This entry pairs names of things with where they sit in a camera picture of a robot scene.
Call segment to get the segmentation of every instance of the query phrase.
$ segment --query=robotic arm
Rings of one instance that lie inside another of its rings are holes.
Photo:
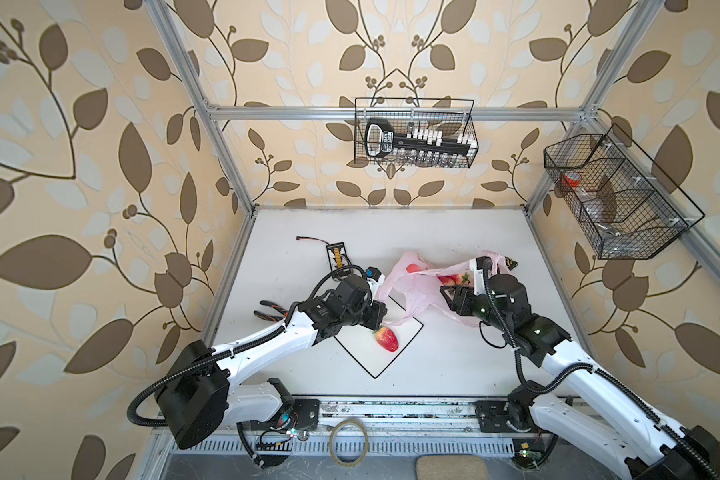
[[[531,312],[525,287],[512,275],[490,276],[490,259],[472,261],[476,285],[443,286],[451,310],[476,316],[502,331],[513,349],[520,386],[508,396],[502,421],[518,432],[534,426],[555,433],[607,466],[623,480],[719,479],[717,440],[704,428],[691,430],[649,406],[593,360],[552,320]],[[361,276],[346,276],[334,290],[317,297],[326,275],[307,300],[294,302],[286,317],[253,335],[212,349],[201,341],[189,344],[168,375],[145,389],[130,404],[128,419],[142,426],[168,426],[180,448],[189,448],[222,423],[259,422],[257,429],[307,429],[317,415],[303,415],[317,401],[294,400],[277,379],[257,386],[240,385],[276,360],[335,336],[344,326],[377,330],[386,313],[373,299],[384,276],[375,268],[354,265]],[[556,376],[547,386],[524,378],[520,358]],[[586,416],[551,392],[563,381],[608,422]],[[143,418],[139,404],[154,393],[165,420]],[[478,414],[480,426],[496,422]],[[243,439],[259,466],[267,466]]]

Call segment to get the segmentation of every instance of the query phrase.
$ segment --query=clear plastic bag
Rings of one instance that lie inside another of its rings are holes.
[[[489,250],[482,250],[474,258],[480,256],[488,256],[493,261],[491,275],[508,274],[510,269],[507,264],[514,263],[512,260],[508,261],[504,255]],[[478,326],[480,321],[476,317],[460,316],[451,312],[445,298],[440,293],[442,285],[473,284],[471,277],[469,260],[447,268],[434,268],[416,252],[405,252],[392,268],[392,272],[386,275],[384,283],[379,287],[376,295],[376,300],[384,302],[392,289],[402,293],[405,296],[405,316],[402,320],[384,321],[384,324],[399,325],[432,306],[453,320],[467,326]]]

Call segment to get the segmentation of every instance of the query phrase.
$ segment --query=gray floor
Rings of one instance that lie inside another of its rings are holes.
[[[558,445],[547,464],[537,472],[518,470],[509,460],[498,458],[488,458],[486,463],[491,480],[617,480],[604,466],[571,445]],[[346,468],[330,457],[295,456],[280,466],[262,471],[247,456],[179,454],[169,458],[161,480],[415,480],[415,464],[416,457],[374,456],[354,468]]]

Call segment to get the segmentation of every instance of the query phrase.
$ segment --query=adhesive tape roll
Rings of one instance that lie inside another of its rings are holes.
[[[357,457],[355,460],[353,460],[351,462],[344,462],[343,460],[341,460],[339,457],[336,456],[336,452],[333,449],[333,440],[336,437],[336,432],[338,432],[339,430],[341,430],[342,428],[346,427],[349,424],[352,424],[352,425],[360,428],[363,436],[365,437],[365,447],[362,450],[362,453],[360,454],[360,456]],[[365,431],[365,427],[358,420],[355,420],[354,418],[347,418],[344,422],[341,422],[338,425],[336,425],[336,428],[333,429],[333,431],[331,432],[331,437],[328,440],[328,450],[331,452],[331,458],[333,458],[333,460],[337,464],[339,464],[340,466],[343,466],[343,467],[354,467],[354,466],[360,465],[360,462],[362,462],[363,459],[365,458],[365,456],[368,454],[368,449],[370,448],[370,445],[371,445],[371,443],[368,440],[368,433]]]

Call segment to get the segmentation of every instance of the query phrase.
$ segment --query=wallpapered wall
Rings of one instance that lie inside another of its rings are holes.
[[[0,1],[0,478],[136,469],[127,404],[198,337],[240,229],[138,6]]]
[[[707,213],[720,245],[720,0],[667,2],[601,112],[624,126]],[[593,261],[566,203],[536,216],[557,274],[606,368],[720,439],[720,289],[675,242],[652,260]]]
[[[479,153],[459,169],[352,160],[346,123],[222,126],[251,198],[265,206],[518,206],[542,175],[542,149],[563,133],[559,122],[477,122]]]
[[[578,106],[634,4],[168,0],[207,97],[238,106],[446,95]]]

